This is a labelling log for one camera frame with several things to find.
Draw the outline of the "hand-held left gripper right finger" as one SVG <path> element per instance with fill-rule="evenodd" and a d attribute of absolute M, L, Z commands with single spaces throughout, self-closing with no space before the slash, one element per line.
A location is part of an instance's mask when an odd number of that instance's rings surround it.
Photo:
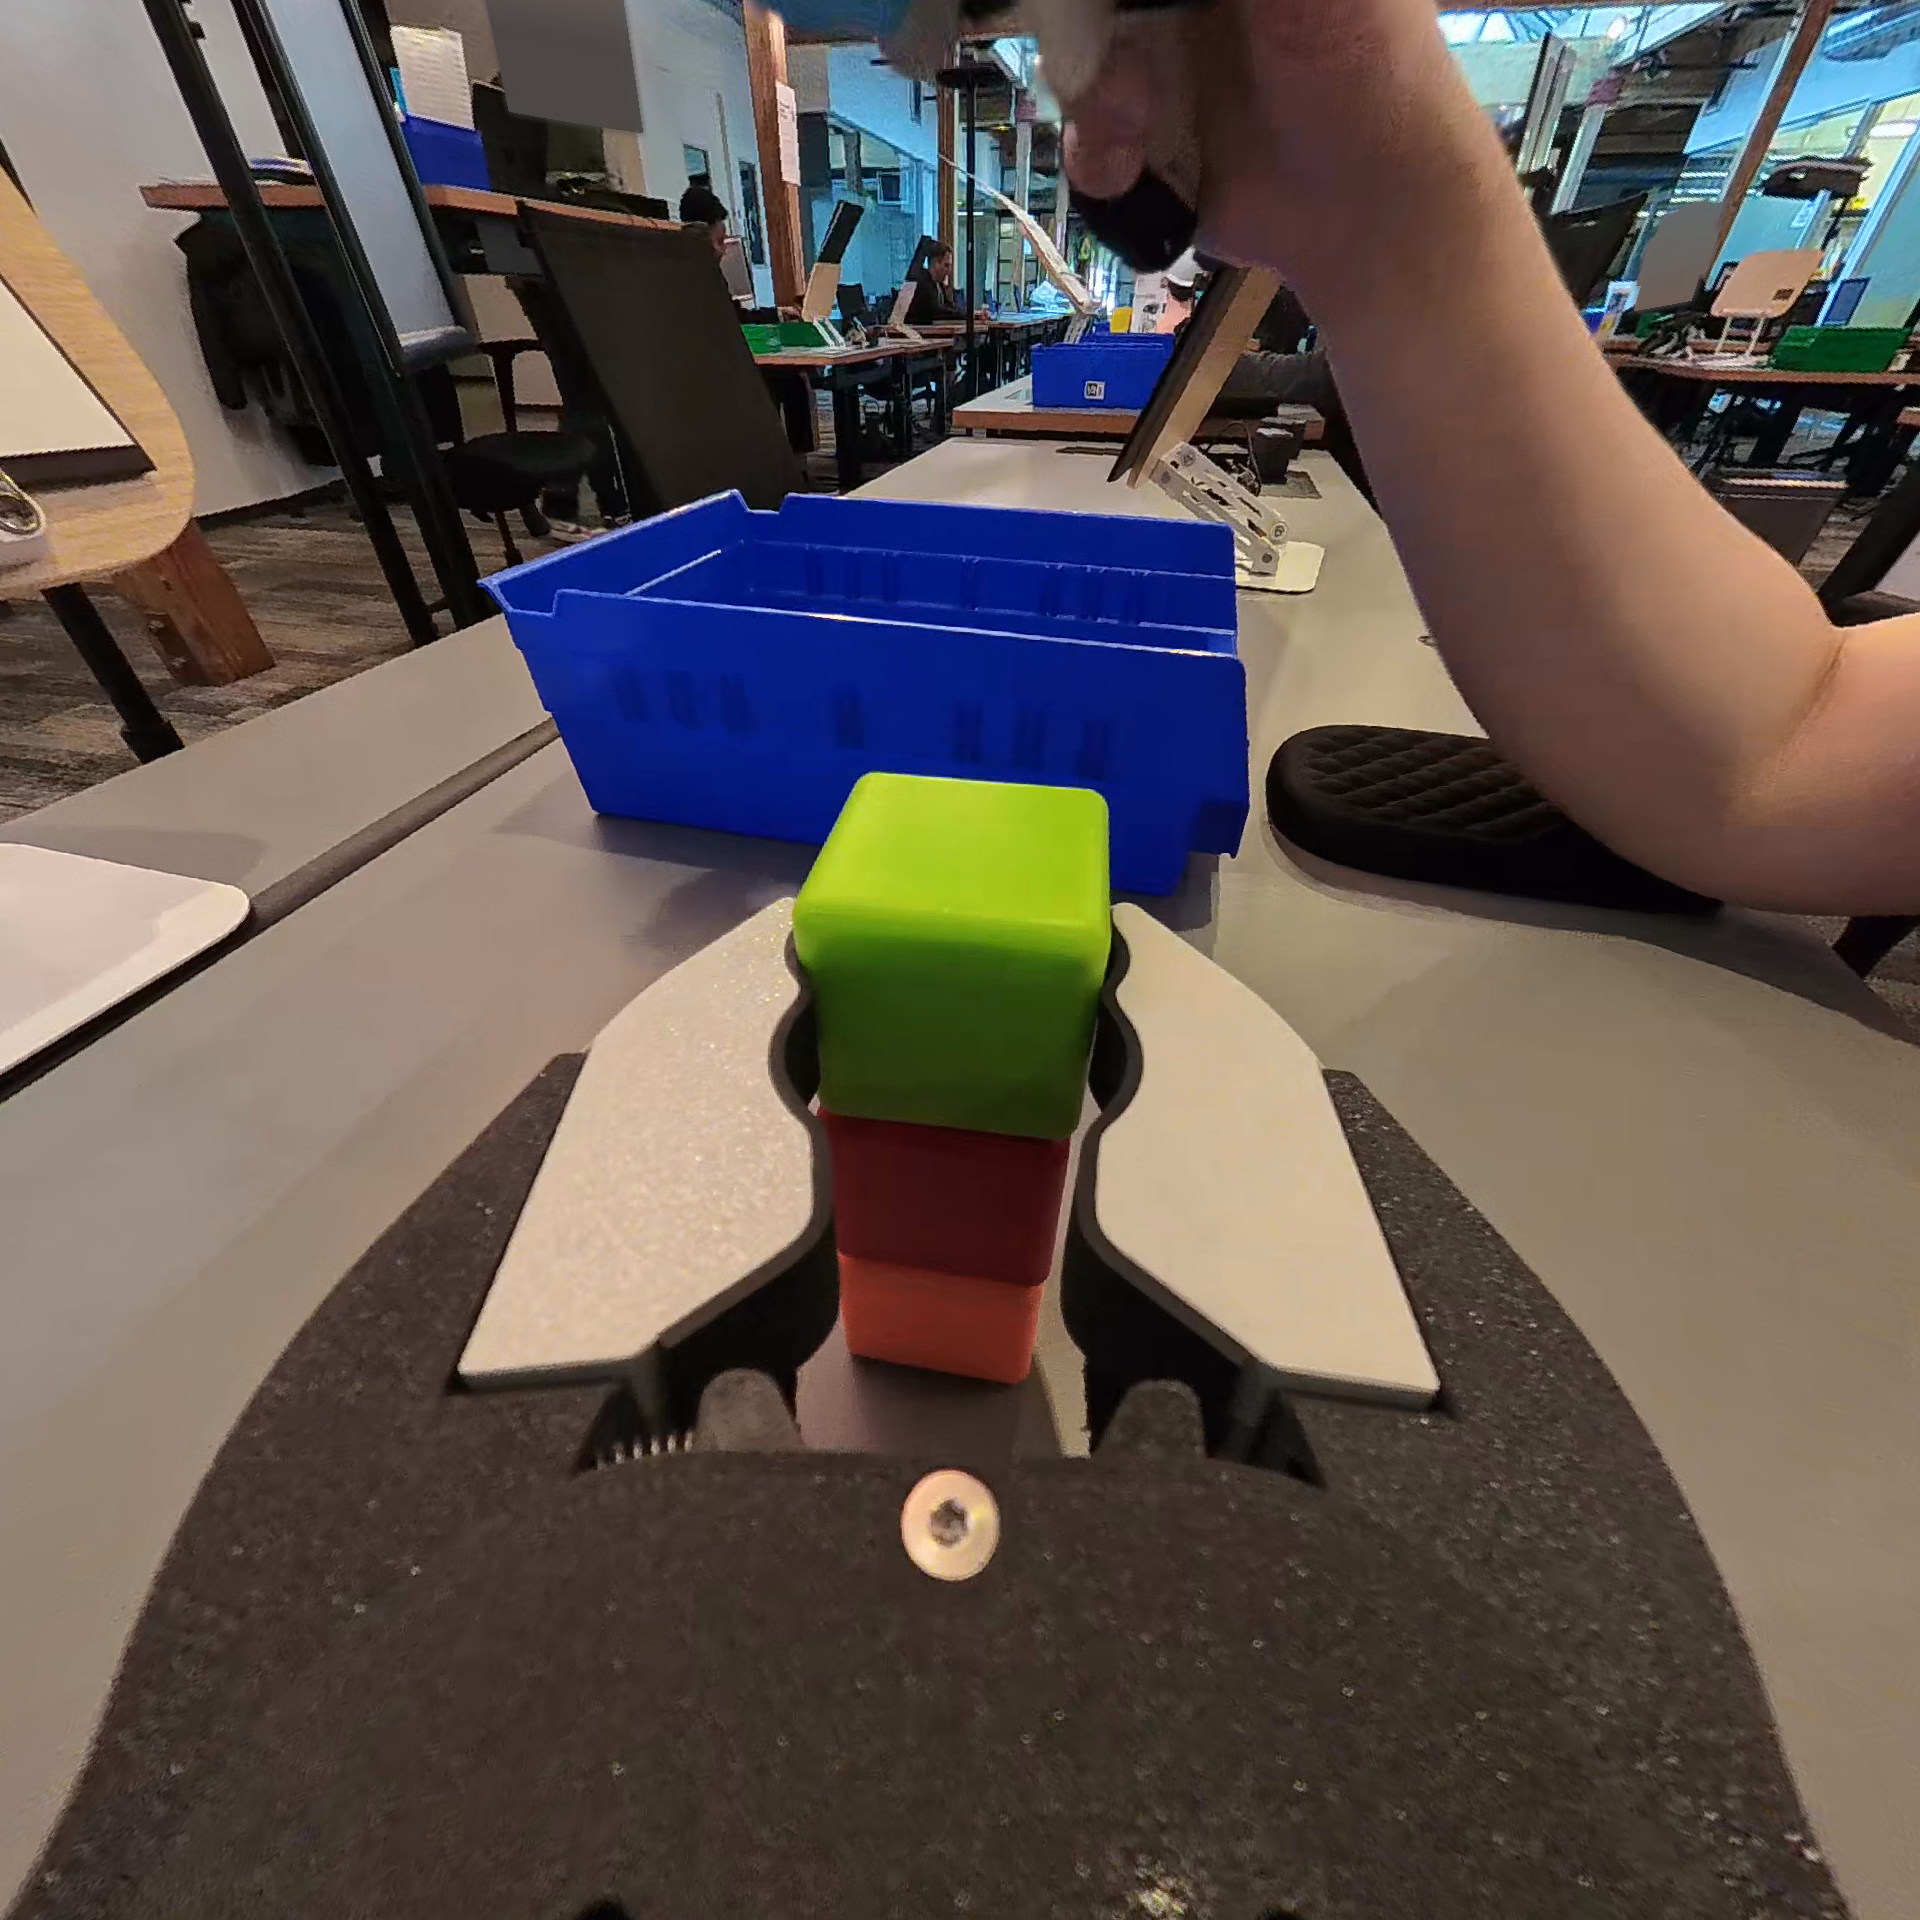
<path fill-rule="evenodd" d="M 1310 1464 L 1299 1401 L 1426 1413 L 1443 1382 L 1313 1049 L 1141 903 L 1114 903 L 1060 1317 L 1096 1446 L 1190 1388 L 1201 1443 Z"/>

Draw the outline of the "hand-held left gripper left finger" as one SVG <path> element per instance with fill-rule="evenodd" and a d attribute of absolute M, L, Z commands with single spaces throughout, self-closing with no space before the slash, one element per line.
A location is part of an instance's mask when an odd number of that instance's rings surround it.
<path fill-rule="evenodd" d="M 793 1421 L 835 1325 L 812 994 L 774 898 L 589 1044 L 461 1347 L 465 1391 L 614 1383 L 645 1440 L 766 1374 Z"/>

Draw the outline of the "red cube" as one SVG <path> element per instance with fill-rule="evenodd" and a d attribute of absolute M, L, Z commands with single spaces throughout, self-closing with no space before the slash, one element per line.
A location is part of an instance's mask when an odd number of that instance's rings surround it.
<path fill-rule="evenodd" d="M 967 1281 L 1038 1288 L 1055 1256 L 1069 1138 L 1003 1137 L 821 1108 L 835 1252 Z"/>

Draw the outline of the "orange cube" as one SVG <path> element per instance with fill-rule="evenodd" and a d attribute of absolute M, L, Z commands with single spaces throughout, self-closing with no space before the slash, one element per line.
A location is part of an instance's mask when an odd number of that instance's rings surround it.
<path fill-rule="evenodd" d="M 1032 1371 L 1043 1284 L 982 1281 L 841 1253 L 841 1325 L 867 1363 L 1019 1383 Z"/>

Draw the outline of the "green cube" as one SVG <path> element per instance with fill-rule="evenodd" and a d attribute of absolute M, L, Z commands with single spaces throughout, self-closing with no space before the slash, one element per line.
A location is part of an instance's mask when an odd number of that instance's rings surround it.
<path fill-rule="evenodd" d="M 1114 945 L 1096 789 L 861 774 L 791 938 L 833 1116 L 1077 1131 Z"/>

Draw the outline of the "blue plastic bin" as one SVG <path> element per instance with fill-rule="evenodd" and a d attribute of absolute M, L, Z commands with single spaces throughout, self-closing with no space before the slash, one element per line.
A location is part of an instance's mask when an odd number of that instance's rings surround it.
<path fill-rule="evenodd" d="M 818 845 L 871 772 L 1070 784 L 1151 898 L 1247 825 L 1223 523 L 722 494 L 484 591 L 616 820 Z"/>

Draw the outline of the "person's right forearm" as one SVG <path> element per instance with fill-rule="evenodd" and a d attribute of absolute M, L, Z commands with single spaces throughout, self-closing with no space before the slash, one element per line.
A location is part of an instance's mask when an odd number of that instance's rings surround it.
<path fill-rule="evenodd" d="M 1721 901 L 1916 915 L 1916 614 L 1834 628 L 1620 388 L 1450 57 L 1310 291 L 1457 693 L 1597 840 Z"/>

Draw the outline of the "person's right hand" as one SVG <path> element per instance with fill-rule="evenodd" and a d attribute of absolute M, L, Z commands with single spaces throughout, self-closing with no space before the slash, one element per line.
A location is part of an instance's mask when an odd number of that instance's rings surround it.
<path fill-rule="evenodd" d="M 1340 334 L 1502 272 L 1512 175 L 1432 2 L 1204 2 L 1116 40 L 1069 104 L 1069 180 L 1174 180 L 1201 250 L 1275 267 Z"/>

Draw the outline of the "blue bin with white label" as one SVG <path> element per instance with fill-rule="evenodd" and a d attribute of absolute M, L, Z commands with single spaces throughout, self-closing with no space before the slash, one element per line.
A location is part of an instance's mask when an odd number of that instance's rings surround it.
<path fill-rule="evenodd" d="M 1084 334 L 1032 348 L 1035 410 L 1141 410 L 1179 341 L 1174 334 Z"/>

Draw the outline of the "black wrist rest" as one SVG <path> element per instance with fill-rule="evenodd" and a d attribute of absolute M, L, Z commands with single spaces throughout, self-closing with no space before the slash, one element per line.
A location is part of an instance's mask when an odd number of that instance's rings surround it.
<path fill-rule="evenodd" d="M 1286 845 L 1358 874 L 1658 916 L 1721 910 L 1604 845 L 1473 736 L 1297 732 L 1266 763 L 1264 802 Z"/>

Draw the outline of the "black office chair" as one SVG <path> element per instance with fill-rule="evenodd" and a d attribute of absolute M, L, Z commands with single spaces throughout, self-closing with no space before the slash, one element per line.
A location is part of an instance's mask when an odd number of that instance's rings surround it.
<path fill-rule="evenodd" d="M 722 494 L 776 509 L 804 490 L 701 228 L 532 198 L 520 225 L 611 422 L 634 518 Z"/>

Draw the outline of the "white document stand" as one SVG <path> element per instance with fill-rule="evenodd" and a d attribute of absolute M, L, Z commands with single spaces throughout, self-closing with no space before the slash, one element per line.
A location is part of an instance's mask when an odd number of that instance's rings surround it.
<path fill-rule="evenodd" d="M 50 527 L 4 474 L 4 560 L 50 552 Z M 46 588 L 82 664 L 108 688 L 133 749 L 178 752 L 82 588 Z M 225 883 L 4 841 L 4 1081 L 186 971 L 252 922 L 252 898 Z"/>

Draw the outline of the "black easel frame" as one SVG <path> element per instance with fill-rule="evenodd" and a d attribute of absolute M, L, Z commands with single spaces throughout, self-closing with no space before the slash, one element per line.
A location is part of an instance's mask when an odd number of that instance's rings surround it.
<path fill-rule="evenodd" d="M 315 406 L 412 642 L 492 617 L 417 374 L 476 345 L 474 314 L 361 2 L 228 2 L 306 173 L 259 180 L 191 2 L 144 2 L 259 291 Z"/>

